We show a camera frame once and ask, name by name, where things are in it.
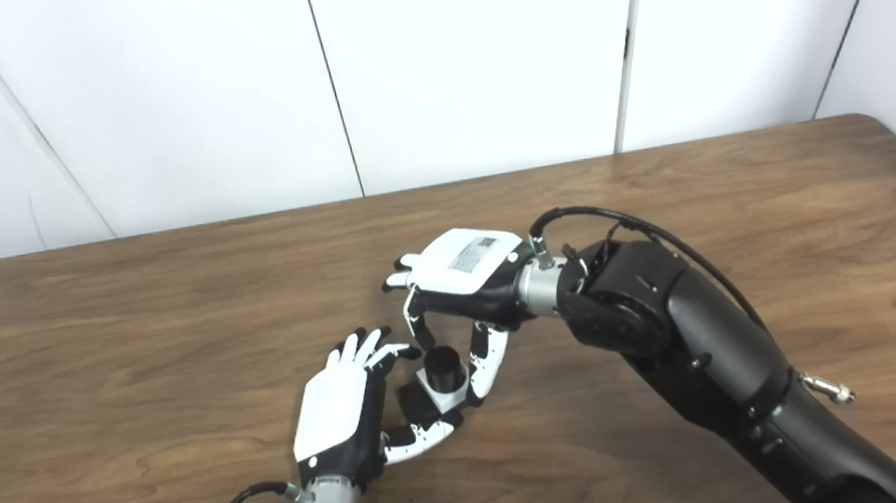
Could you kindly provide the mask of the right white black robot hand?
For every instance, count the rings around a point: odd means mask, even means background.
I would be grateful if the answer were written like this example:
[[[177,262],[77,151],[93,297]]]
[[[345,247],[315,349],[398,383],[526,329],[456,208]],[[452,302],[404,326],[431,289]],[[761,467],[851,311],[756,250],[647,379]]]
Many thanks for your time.
[[[421,349],[438,344],[427,314],[472,321],[467,406],[483,404],[503,363],[509,334],[535,318],[518,292],[532,257],[531,246],[511,232],[451,229],[421,253],[402,255],[381,286],[385,293],[407,291],[403,316]]]

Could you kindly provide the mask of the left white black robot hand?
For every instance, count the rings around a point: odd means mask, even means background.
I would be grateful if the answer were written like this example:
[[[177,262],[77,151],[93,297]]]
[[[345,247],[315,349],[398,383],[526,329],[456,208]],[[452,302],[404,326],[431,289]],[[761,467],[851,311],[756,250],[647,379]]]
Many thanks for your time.
[[[461,428],[456,410],[432,422],[383,428],[386,377],[398,359],[422,355],[409,344],[387,344],[390,333],[388,326],[354,329],[306,383],[293,440],[302,488],[331,476],[348,478],[364,493],[387,465],[416,458]]]

